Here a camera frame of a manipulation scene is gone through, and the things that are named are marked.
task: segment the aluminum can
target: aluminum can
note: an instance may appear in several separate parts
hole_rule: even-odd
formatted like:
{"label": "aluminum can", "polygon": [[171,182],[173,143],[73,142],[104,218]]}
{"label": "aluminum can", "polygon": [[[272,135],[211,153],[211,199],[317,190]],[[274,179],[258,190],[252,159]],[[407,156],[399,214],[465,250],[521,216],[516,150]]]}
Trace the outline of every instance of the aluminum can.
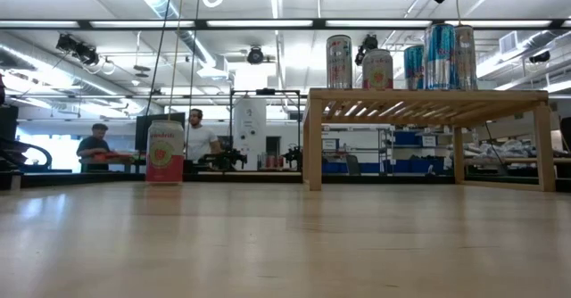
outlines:
{"label": "aluminum can", "polygon": [[404,50],[404,78],[407,89],[425,89],[425,47],[417,45]]}
{"label": "aluminum can", "polygon": [[327,39],[327,88],[351,88],[353,82],[351,38],[336,35]]}
{"label": "aluminum can", "polygon": [[393,88],[393,57],[386,49],[374,49],[363,58],[363,88]]}
{"label": "aluminum can", "polygon": [[455,70],[457,89],[477,90],[476,46],[474,29],[470,26],[458,26],[455,43]]}
{"label": "aluminum can", "polygon": [[438,24],[425,34],[425,89],[455,89],[455,31],[452,25]]}
{"label": "aluminum can", "polygon": [[184,164],[182,125],[174,120],[154,120],[148,131],[146,182],[180,184]]}

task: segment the blue can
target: blue can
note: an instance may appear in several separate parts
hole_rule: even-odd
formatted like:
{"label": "blue can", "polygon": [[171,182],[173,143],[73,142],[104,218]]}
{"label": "blue can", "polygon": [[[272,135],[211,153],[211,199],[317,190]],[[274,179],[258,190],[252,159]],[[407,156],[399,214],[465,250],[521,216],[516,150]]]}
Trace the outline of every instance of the blue can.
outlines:
{"label": "blue can", "polygon": [[424,56],[423,45],[412,46],[404,50],[404,78],[409,90],[425,88]]}
{"label": "blue can", "polygon": [[457,89],[454,67],[456,32],[452,25],[432,25],[425,34],[425,88]]}

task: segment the ceiling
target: ceiling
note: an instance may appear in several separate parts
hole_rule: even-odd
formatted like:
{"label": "ceiling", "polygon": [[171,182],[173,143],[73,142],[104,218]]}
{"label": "ceiling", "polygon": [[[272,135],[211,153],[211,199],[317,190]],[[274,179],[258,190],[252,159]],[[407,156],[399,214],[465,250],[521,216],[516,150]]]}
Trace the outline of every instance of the ceiling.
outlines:
{"label": "ceiling", "polygon": [[[180,0],[172,0],[176,7]],[[438,4],[433,0],[279,0],[277,16],[272,12],[272,0],[223,0],[220,5],[209,8],[203,0],[182,0],[181,15],[187,19],[271,19],[278,18],[412,18],[412,19],[456,19],[458,17],[455,0],[446,0]],[[144,0],[0,0],[0,6],[9,7],[0,10],[0,20],[4,19],[157,19],[157,15]],[[459,0],[461,15],[469,18],[507,18],[507,19],[565,19],[571,15],[571,0]],[[58,31],[58,30],[10,30],[10,36],[21,39],[32,46],[62,58],[55,44],[61,33],[72,34],[77,40],[97,47],[97,52],[116,65],[111,75],[96,74],[129,92],[148,94],[151,79],[141,80],[134,86],[136,79],[133,66],[136,63],[137,33],[131,31]],[[338,35],[338,30],[280,30],[283,42],[281,62],[285,66],[284,87],[307,91],[310,87],[324,87],[325,43],[327,38]],[[404,47],[421,44],[422,31],[389,30],[343,30],[341,33],[352,38],[353,51],[369,33],[376,34],[379,43],[393,51],[395,73],[401,67],[401,51]],[[476,53],[480,59],[498,48],[498,39],[509,33],[505,31],[480,31],[476,36]],[[245,65],[244,52],[251,46],[261,46],[263,53],[277,55],[276,34],[274,30],[202,30],[195,34],[198,40],[211,54],[221,54],[228,58],[230,69],[239,69]],[[195,73],[200,70],[197,62],[185,62],[189,56],[188,48],[178,43],[174,32],[166,32],[161,46],[160,31],[141,33],[140,56],[138,64],[154,70],[156,52],[161,46],[161,59],[157,68],[155,88],[165,87],[164,92],[173,83],[180,90],[189,89],[191,81],[197,87],[197,94],[217,94],[227,92],[226,81],[201,79]],[[567,58],[569,49],[561,49],[558,57]],[[177,68],[173,63],[177,57]],[[63,57],[67,66],[63,70],[81,76],[83,70],[72,57]],[[496,71],[485,79],[496,85],[505,84],[513,78],[522,77],[521,65]],[[534,71],[541,65],[534,65]],[[360,70],[355,67],[355,78]],[[269,85],[277,88],[277,80]],[[403,85],[403,77],[396,79],[396,86]]]}

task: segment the man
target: man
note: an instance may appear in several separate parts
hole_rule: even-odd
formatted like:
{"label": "man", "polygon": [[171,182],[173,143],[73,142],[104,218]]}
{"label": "man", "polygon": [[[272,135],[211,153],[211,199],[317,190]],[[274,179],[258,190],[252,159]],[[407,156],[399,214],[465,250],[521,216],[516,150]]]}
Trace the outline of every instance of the man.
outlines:
{"label": "man", "polygon": [[205,128],[201,122],[203,121],[203,111],[199,109],[190,110],[188,122],[188,160],[198,161],[205,154],[218,154],[222,152],[220,142],[216,134],[210,129]]}
{"label": "man", "polygon": [[[107,126],[104,124],[94,124],[93,127],[91,127],[91,137],[86,137],[79,143],[77,155],[80,156],[81,159],[90,159],[96,154],[108,153],[109,146],[107,145],[107,142],[103,140],[107,129]],[[107,164],[84,164],[81,166],[82,172],[108,169],[109,165]]]}

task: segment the workbench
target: workbench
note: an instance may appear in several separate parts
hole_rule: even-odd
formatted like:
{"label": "workbench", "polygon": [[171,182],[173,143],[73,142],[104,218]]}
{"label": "workbench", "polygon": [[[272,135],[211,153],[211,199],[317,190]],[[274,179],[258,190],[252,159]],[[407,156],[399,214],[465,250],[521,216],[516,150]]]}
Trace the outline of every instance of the workbench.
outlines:
{"label": "workbench", "polygon": [[449,125],[454,136],[454,177],[465,180],[462,129],[511,115],[534,112],[539,185],[488,182],[486,186],[555,191],[550,108],[545,91],[409,91],[312,88],[303,114],[303,181],[321,190],[322,124]]}

